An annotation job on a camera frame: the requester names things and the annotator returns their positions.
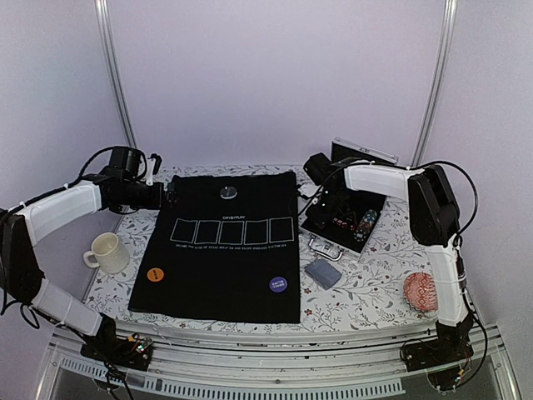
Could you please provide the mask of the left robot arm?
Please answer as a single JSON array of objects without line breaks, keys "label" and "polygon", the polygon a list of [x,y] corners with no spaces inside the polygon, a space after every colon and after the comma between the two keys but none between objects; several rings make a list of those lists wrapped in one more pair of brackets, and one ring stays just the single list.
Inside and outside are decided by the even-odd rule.
[{"label": "left robot arm", "polygon": [[162,164],[159,155],[125,146],[106,150],[110,158],[101,172],[83,167],[74,181],[1,212],[1,309],[17,304],[24,318],[46,318],[73,331],[83,340],[86,356],[132,365],[146,362],[149,351],[124,355],[127,340],[117,336],[114,319],[46,279],[34,252],[43,238],[86,215],[119,213],[124,207],[159,210],[171,203],[164,185],[153,180]]}]

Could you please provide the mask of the clear acrylic dealer button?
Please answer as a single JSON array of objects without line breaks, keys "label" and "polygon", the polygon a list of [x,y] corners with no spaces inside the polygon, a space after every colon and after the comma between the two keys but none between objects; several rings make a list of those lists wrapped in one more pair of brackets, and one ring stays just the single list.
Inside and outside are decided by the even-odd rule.
[{"label": "clear acrylic dealer button", "polygon": [[223,200],[232,200],[237,196],[238,191],[233,186],[224,186],[221,188],[219,194]]}]

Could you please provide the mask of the orange big blind button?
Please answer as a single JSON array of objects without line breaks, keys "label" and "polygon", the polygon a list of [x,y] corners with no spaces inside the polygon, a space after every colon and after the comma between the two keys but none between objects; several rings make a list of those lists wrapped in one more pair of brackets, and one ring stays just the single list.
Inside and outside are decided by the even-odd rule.
[{"label": "orange big blind button", "polygon": [[164,271],[159,267],[153,267],[147,271],[147,279],[152,283],[160,282],[164,276]]}]

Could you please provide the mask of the purple small blind button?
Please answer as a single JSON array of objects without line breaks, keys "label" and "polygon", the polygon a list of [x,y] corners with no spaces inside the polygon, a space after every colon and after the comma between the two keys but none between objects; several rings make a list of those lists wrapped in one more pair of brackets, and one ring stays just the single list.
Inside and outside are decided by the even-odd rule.
[{"label": "purple small blind button", "polygon": [[269,282],[269,288],[274,293],[283,293],[288,288],[288,281],[284,277],[274,277]]}]

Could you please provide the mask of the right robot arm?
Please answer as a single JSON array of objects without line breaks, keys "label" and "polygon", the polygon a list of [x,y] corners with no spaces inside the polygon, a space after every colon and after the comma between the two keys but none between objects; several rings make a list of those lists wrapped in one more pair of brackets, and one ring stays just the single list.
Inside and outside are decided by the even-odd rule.
[{"label": "right robot arm", "polygon": [[407,203],[411,236],[430,261],[436,285],[437,338],[408,344],[401,357],[410,370],[472,356],[473,312],[466,301],[460,255],[460,209],[442,161],[410,169],[355,157],[332,162],[311,156],[304,171],[318,189],[303,208],[304,229],[345,249],[359,249],[373,230],[376,212],[360,212],[369,193]]}]

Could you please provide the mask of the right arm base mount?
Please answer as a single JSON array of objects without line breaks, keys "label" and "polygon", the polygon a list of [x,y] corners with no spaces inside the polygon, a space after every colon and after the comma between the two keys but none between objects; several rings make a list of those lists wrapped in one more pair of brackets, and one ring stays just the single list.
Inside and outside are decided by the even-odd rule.
[{"label": "right arm base mount", "polygon": [[441,391],[457,388],[462,383],[473,355],[468,337],[458,344],[440,338],[412,339],[400,349],[400,358],[408,372],[435,369],[428,374],[428,380]]}]

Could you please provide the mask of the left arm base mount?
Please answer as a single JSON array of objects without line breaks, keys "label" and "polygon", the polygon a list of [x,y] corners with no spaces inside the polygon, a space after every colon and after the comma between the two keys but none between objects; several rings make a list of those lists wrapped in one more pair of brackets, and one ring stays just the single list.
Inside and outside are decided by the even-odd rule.
[{"label": "left arm base mount", "polygon": [[153,340],[133,333],[128,338],[82,337],[81,355],[116,367],[146,372],[152,360]]}]

